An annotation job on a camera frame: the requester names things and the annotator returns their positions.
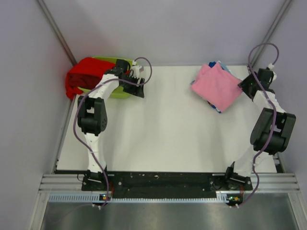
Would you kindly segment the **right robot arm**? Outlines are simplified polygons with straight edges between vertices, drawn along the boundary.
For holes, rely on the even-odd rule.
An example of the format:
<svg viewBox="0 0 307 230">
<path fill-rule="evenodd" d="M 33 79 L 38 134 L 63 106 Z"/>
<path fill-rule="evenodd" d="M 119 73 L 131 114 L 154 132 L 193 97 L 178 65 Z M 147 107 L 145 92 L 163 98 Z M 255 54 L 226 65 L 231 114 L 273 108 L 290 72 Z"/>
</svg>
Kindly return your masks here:
<svg viewBox="0 0 307 230">
<path fill-rule="evenodd" d="M 228 189 L 247 186 L 250 175 L 262 161 L 270 155 L 285 151 L 288 146 L 296 116 L 281 108 L 274 90 L 270 89 L 271 83 L 276 79 L 272 68 L 269 65 L 265 69 L 259 69 L 238 84 L 257 106 L 260 115 L 251 131 L 250 147 L 226 170 L 224 184 Z"/>
</svg>

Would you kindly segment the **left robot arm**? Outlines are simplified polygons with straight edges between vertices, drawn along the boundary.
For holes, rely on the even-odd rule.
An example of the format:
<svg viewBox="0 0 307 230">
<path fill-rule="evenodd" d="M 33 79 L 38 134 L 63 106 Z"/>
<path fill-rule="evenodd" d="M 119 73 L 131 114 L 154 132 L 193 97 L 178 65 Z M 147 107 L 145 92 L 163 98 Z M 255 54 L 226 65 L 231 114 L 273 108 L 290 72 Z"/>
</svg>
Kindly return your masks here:
<svg viewBox="0 0 307 230">
<path fill-rule="evenodd" d="M 104 72 L 98 84 L 78 98 L 73 132 L 88 151 L 88 170 L 83 180 L 84 184 L 92 182 L 98 190 L 107 188 L 109 179 L 100 144 L 101 133 L 107 127 L 105 102 L 118 87 L 122 87 L 125 93 L 144 98 L 145 78 L 140 77 L 143 71 L 143 66 L 138 65 L 135 60 L 129 63 L 124 59 L 117 59 L 115 66 Z"/>
</svg>

